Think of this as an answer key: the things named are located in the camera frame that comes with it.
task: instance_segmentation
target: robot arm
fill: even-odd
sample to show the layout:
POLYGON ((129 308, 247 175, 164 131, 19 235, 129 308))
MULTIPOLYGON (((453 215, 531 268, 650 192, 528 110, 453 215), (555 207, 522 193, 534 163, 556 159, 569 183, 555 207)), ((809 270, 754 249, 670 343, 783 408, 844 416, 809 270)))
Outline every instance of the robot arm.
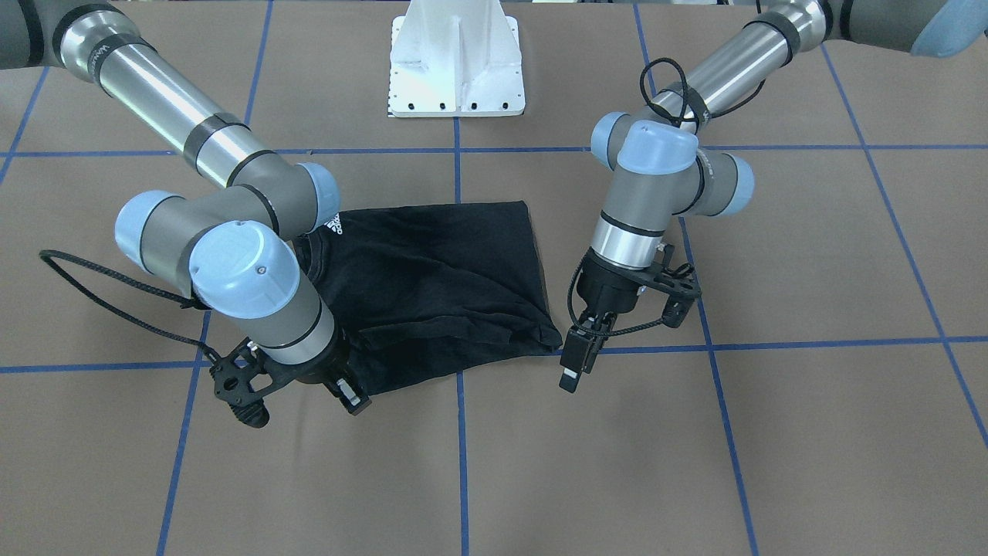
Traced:
POLYGON ((292 379, 325 384, 351 413, 370 402, 346 367, 346 338, 285 244, 338 212, 339 192, 325 168, 288 164, 108 3, 0 2, 0 44, 0 69, 64 67, 99 85, 220 188, 195 200, 142 193, 123 207, 115 233, 143 270, 249 336, 239 355, 251 365, 213 361, 216 394, 241 420, 263 426, 263 396, 292 379), (274 383, 255 393, 250 378, 258 372, 274 383))
POLYGON ((604 116, 591 150, 615 176, 591 248, 574 274, 587 308, 579 318, 570 309, 559 386, 575 392, 608 337, 644 327, 612 331, 646 288, 669 296, 662 319, 649 325, 679 326, 700 296, 692 269, 669 268, 663 234, 674 216, 740 211, 755 180, 742 159, 698 148, 695 133, 825 40, 943 57, 964 50, 986 29, 983 0, 778 0, 686 74, 686 86, 666 87, 634 115, 604 116), (662 262, 653 261, 657 250, 665 251, 662 262))

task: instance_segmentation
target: black band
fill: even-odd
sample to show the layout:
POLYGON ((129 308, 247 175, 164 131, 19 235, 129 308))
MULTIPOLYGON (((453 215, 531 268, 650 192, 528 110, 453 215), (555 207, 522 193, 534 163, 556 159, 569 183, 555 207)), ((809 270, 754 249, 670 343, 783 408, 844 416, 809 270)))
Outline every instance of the black band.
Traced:
POLYGON ((687 206, 687 208, 683 209, 678 213, 673 213, 674 217, 678 217, 681 214, 689 212, 691 208, 697 205, 697 202, 700 200, 700 197, 703 196, 703 190, 706 189, 706 169, 703 167, 703 162, 700 160, 699 156, 697 156, 697 169, 700 170, 700 186, 697 189, 697 195, 693 197, 693 201, 687 206))
POLYGON ((38 7, 35 0, 19 0, 21 13, 24 14, 24 22, 28 24, 28 41, 31 43, 31 53, 28 54, 28 63, 24 67, 35 67, 41 64, 44 59, 44 29, 41 28, 41 19, 38 17, 38 7))
POLYGON ((830 32, 834 30, 834 8, 830 2, 820 2, 823 4, 823 19, 827 23, 827 31, 823 34, 824 39, 830 37, 830 32))
POLYGON ((636 228, 634 226, 625 224, 620 220, 616 220, 614 217, 605 213, 604 211, 601 211, 601 218, 604 219, 604 222, 610 224, 611 226, 615 228, 620 228, 625 232, 634 233, 635 235, 644 235, 645 237, 662 237, 666 233, 665 230, 656 232, 655 230, 644 230, 642 228, 636 228))
POLYGON ((258 150, 257 152, 252 152, 246 158, 241 160, 240 163, 237 164, 237 167, 233 168, 233 171, 230 172, 230 177, 226 179, 226 187, 230 187, 231 185, 233 185, 233 180, 237 179, 237 174, 240 173, 240 170, 243 170, 244 166, 250 164, 252 160, 257 158, 258 156, 263 156, 265 154, 274 154, 274 153, 275 152, 270 149, 264 149, 264 150, 258 150))
POLYGON ((189 162, 189 165, 195 168, 196 160, 199 158, 199 151, 203 149, 203 145, 206 144, 206 141, 212 137, 212 134, 224 128, 229 128, 230 126, 242 126, 247 128, 247 126, 238 120, 236 116, 226 112, 213 114, 202 121, 198 126, 195 126, 192 131, 189 132, 189 136, 186 138, 185 146, 182 147, 182 155, 185 157, 186 162, 189 162))
POLYGON ((265 345, 264 347, 267 347, 268 349, 286 349, 292 347, 293 345, 296 345, 297 343, 300 343, 304 339, 308 338, 309 335, 312 334, 312 331, 315 330, 316 326, 319 325, 319 321, 321 320, 322 320, 322 304, 320 303, 319 313, 315 316, 315 320, 312 321, 312 326, 310 326, 309 329, 305 331, 305 334, 290 341, 289 343, 283 343, 282 345, 265 345))
POLYGON ((94 83, 103 87, 103 83, 100 82, 100 71, 103 69, 103 62, 107 61, 107 57, 116 52, 117 48, 127 45, 144 45, 154 50, 154 46, 149 45, 147 41, 137 35, 120 33, 106 37, 96 43, 93 51, 89 53, 89 76, 93 78, 94 83))
POLYGON ((69 13, 62 16, 62 19, 58 21, 58 25, 55 26, 55 32, 51 35, 51 48, 55 52, 55 59, 59 63, 64 63, 61 59, 61 40, 65 38, 65 32, 68 28, 75 23, 75 20, 81 18, 82 16, 92 13, 92 12, 117 12, 121 13, 120 10, 114 8, 110 4, 86 4, 84 6, 79 6, 69 13))
POLYGON ((755 23, 764 23, 779 33, 782 33, 782 36, 785 38, 785 45, 789 50, 788 56, 785 58, 785 63, 783 65, 790 63, 792 61, 792 57, 799 52, 799 48, 802 46, 802 39, 799 38, 799 30, 796 28, 796 25, 794 25, 788 17, 778 12, 765 12, 764 14, 760 14, 757 18, 751 20, 748 25, 755 23))
POLYGON ((694 89, 687 83, 686 94, 683 94, 683 83, 673 83, 669 85, 662 91, 671 91, 676 93, 686 102, 686 105, 690 107, 693 111, 693 117, 697 119, 697 130, 706 125, 710 121, 710 109, 706 106, 706 101, 703 100, 703 96, 697 89, 694 89))
POLYGON ((852 41, 851 39, 851 8, 854 7, 855 0, 844 0, 844 4, 841 4, 841 38, 852 41))
POLYGON ((264 196, 264 193, 258 191, 257 188, 254 187, 253 185, 249 185, 246 183, 238 183, 231 187, 242 187, 247 191, 253 193, 254 196, 257 197, 259 201, 261 201, 261 204, 264 205, 264 210, 268 211, 268 218, 271 219, 271 230, 273 230, 276 234, 281 235, 282 230, 278 224, 278 215, 275 214, 275 208, 271 206, 271 201, 268 201, 268 198, 264 196))

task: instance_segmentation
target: grid line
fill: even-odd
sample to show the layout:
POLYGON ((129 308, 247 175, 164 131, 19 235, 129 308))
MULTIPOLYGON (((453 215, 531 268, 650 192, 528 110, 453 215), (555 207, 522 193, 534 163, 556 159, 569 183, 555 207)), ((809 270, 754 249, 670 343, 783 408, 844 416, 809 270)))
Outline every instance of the grid line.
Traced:
MULTIPOLYGON (((947 336, 950 343, 988 343, 988 336, 947 336)), ((682 353, 694 351, 763 351, 772 349, 817 349, 842 347, 880 347, 883 345, 927 345, 942 343, 939 337, 892 337, 872 339, 834 339, 834 340, 803 340, 803 341, 769 341, 750 343, 714 343, 684 345, 636 345, 629 347, 605 347, 602 355, 623 355, 629 353, 682 353)), ((533 357, 558 357, 562 352, 555 350, 549 353, 533 355, 533 357)), ((20 373, 60 373, 85 371, 127 371, 148 369, 191 369, 195 361, 148 361, 130 363, 81 363, 65 365, 21 365, 0 366, 0 375, 20 373)))
MULTIPOLYGON (((265 44, 268 40, 268 30, 271 26, 271 17, 274 8, 274 0, 268 0, 267 11, 264 17, 264 28, 261 32, 261 44, 258 47, 257 52, 257 63, 254 66, 254 78, 251 83, 250 94, 247 99, 247 109, 244 112, 244 124, 250 124, 251 114, 253 112, 254 100, 257 95, 257 85, 261 79, 261 68, 264 64, 264 51, 265 44)), ((202 344, 206 343, 206 338, 209 335, 209 321, 212 316, 212 311, 205 311, 203 313, 203 331, 200 333, 199 341, 202 344)), ((192 422, 192 411, 196 401, 196 389, 199 384, 199 374, 203 365, 206 362, 203 361, 203 350, 201 347, 196 349, 196 366, 193 367, 192 376, 189 379, 189 393, 186 397, 185 412, 182 416, 182 428, 179 432, 179 442, 175 449, 175 462, 172 466, 172 477, 171 482, 168 486, 168 497, 165 500, 165 510, 161 517, 161 530, 158 533, 158 547, 156 556, 164 556, 165 548, 168 545, 168 534, 171 530, 172 514, 175 508, 175 498, 178 494, 179 480, 182 476, 182 463, 185 459, 185 448, 186 442, 189 438, 189 426, 192 422)))
POLYGON ((21 123, 17 126, 14 140, 11 141, 10 148, 7 149, 7 156, 4 158, 3 166, 0 166, 0 185, 3 185, 3 180, 7 177, 7 171, 10 170, 10 165, 14 161, 17 147, 21 144, 21 138, 24 136, 24 129, 28 126, 28 120, 31 119, 31 112, 35 110, 35 104, 38 102, 38 97, 41 95, 41 88, 44 87, 44 80, 47 77, 48 68, 45 67, 38 77, 38 84, 35 85, 35 90, 31 93, 31 100, 28 101, 27 108, 24 109, 24 117, 21 118, 21 123))
MULTIPOLYGON (((212 311, 203 313, 203 331, 200 332, 199 341, 205 343, 209 334, 209 318, 212 311)), ((182 414, 182 428, 179 430, 178 446, 175 448, 175 462, 172 464, 172 477, 168 484, 168 496, 165 499, 165 510, 161 517, 161 530, 158 533, 158 549, 156 556, 164 556, 165 547, 168 544, 168 532, 172 526, 172 512, 175 508, 175 497, 179 490, 179 479, 182 475, 182 462, 185 459, 186 442, 189 439, 189 425, 192 422, 192 409, 196 403, 196 390, 199 384, 199 373, 205 362, 203 361, 203 351, 196 349, 195 366, 192 369, 192 376, 189 377, 189 391, 186 394, 185 411, 182 414)))
MULTIPOLYGON (((462 202, 462 146, 459 134, 459 116, 453 117, 453 202, 462 202)), ((459 451, 459 553, 470 555, 470 506, 467 495, 469 467, 466 461, 466 396, 463 389, 463 371, 456 372, 456 435, 459 451)))
POLYGON ((261 44, 257 48, 257 62, 254 64, 254 78, 250 84, 250 94, 247 97, 247 108, 244 110, 244 124, 250 126, 251 116, 254 115, 254 100, 257 98, 257 86, 261 82, 261 68, 264 65, 264 50, 268 45, 268 30, 271 28, 271 15, 274 12, 274 0, 268 0, 264 13, 264 26, 261 28, 261 44))
MULTIPOLYGON (((861 150, 859 144, 709 144, 715 150, 861 150)), ((870 144, 869 150, 988 150, 988 144, 870 144)), ((278 154, 455 154, 454 147, 276 148, 278 154)), ((588 146, 464 146, 465 154, 524 152, 590 152, 588 146)), ((10 158, 175 156, 174 150, 24 150, 0 152, 10 158)))
POLYGON ((131 371, 160 369, 190 369, 195 361, 152 361, 135 363, 82 363, 70 365, 19 365, 0 367, 0 375, 24 373, 65 373, 74 371, 131 371))
POLYGON ((916 259, 913 256, 913 251, 909 247, 909 242, 906 240, 906 234, 899 224, 898 217, 895 215, 895 209, 892 207, 892 201, 888 196, 888 191, 885 189, 881 175, 878 173, 878 167, 874 163, 874 157, 871 155, 870 147, 865 140, 865 134, 862 132, 861 126, 858 123, 858 118, 855 116, 855 111, 851 107, 851 101, 848 99, 847 92, 844 90, 844 85, 841 83, 841 79, 837 75, 837 68, 834 66, 834 62, 830 58, 830 53, 827 51, 825 46, 820 45, 820 48, 823 50, 823 57, 827 61, 827 67, 830 69, 830 74, 833 76, 834 82, 837 84, 837 90, 841 94, 841 100, 844 102, 844 108, 848 111, 848 116, 851 118, 851 123, 854 125, 855 133, 858 134, 858 140, 861 142, 861 148, 864 151, 864 156, 867 158, 868 166, 871 169, 871 175, 874 177, 875 185, 878 187, 878 193, 881 195, 882 202, 885 204, 885 210, 892 222, 892 226, 895 228, 895 233, 899 237, 899 243, 902 245, 903 251, 905 251, 906 258, 909 261, 909 266, 913 271, 913 277, 916 278, 916 283, 919 285, 920 292, 923 294, 923 300, 926 302, 927 310, 930 312, 930 318, 933 320, 934 326, 937 328, 937 334, 940 336, 940 341, 944 346, 944 352, 947 354, 947 360, 950 363, 950 368, 953 370, 953 375, 957 379, 957 384, 960 386, 960 391, 963 394, 964 399, 967 401, 967 406, 971 411, 971 416, 973 417, 974 423, 978 428, 978 432, 981 433, 981 440, 984 442, 985 447, 988 448, 988 430, 985 429, 984 421, 981 419, 981 414, 978 411, 977 405, 974 403, 974 398, 971 396, 971 392, 967 388, 967 381, 964 380, 964 375, 960 371, 960 366, 957 364, 957 360, 953 355, 953 349, 950 347, 949 340, 947 340, 947 333, 944 330, 944 325, 941 323, 940 316, 937 315, 937 310, 934 307, 933 300, 930 298, 930 293, 927 290, 926 282, 923 280, 923 275, 920 272, 919 265, 916 263, 916 259))
MULTIPOLYGON (((648 44, 645 40, 644 26, 641 22, 641 14, 638 10, 638 5, 635 4, 634 8, 634 21, 638 28, 638 39, 641 44, 641 55, 644 58, 644 63, 647 65, 650 60, 648 55, 648 44)), ((648 74, 649 84, 651 86, 652 96, 657 93, 655 82, 652 80, 651 72, 648 74)), ((694 265, 693 250, 690 246, 690 234, 686 228, 686 220, 683 217, 679 217, 680 229, 683 232, 683 250, 686 252, 687 260, 690 264, 694 265)), ((695 275, 697 279, 697 285, 700 285, 700 276, 695 275)), ((748 495, 744 486, 744 475, 741 473, 741 463, 738 460, 737 447, 734 443, 734 432, 731 428, 731 417, 730 412, 727 409, 727 401, 724 399, 724 389, 720 382, 720 370, 717 367, 717 357, 716 352, 711 348, 713 346, 713 341, 710 337, 710 326, 706 320, 706 310, 703 306, 703 299, 697 300, 698 311, 700 312, 700 326, 703 329, 703 343, 706 351, 707 359, 710 364, 710 375, 713 380, 713 386, 717 393, 717 405, 720 409, 720 419, 724 428, 724 437, 727 441, 727 451, 730 455, 731 468, 734 472, 734 483, 737 487, 738 501, 741 504, 741 512, 744 516, 745 531, 748 535, 748 547, 751 550, 752 556, 759 556, 758 550, 758 539, 755 535, 755 525, 751 517, 751 510, 748 507, 748 495)))

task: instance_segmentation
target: silver arm tube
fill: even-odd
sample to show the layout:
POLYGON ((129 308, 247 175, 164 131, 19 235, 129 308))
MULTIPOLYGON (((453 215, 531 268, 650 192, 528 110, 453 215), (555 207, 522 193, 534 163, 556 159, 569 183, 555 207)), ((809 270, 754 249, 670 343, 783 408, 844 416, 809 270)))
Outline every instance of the silver arm tube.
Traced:
POLYGON ((219 187, 232 185, 246 161, 271 152, 141 39, 123 14, 97 11, 75 20, 60 55, 73 75, 120 100, 219 187))
MULTIPOLYGON (((819 46, 826 33, 827 17, 818 0, 778 3, 688 72, 687 82, 702 97, 708 119, 736 104, 798 52, 819 46)), ((683 107, 682 95, 674 90, 660 92, 652 102, 673 115, 679 115, 683 107)), ((687 107, 686 118, 695 117, 692 107, 687 107)), ((645 107, 634 120, 643 118, 658 117, 645 107)), ((684 122, 680 128, 691 133, 698 130, 693 122, 684 122)))

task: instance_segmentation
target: white metal base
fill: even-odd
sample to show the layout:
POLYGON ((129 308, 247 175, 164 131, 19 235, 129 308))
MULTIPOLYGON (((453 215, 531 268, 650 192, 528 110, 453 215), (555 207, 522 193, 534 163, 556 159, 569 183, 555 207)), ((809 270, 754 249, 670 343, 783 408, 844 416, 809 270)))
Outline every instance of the white metal base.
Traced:
POLYGON ((391 26, 387 106, 398 118, 522 114, 518 21, 497 0, 413 0, 391 26))

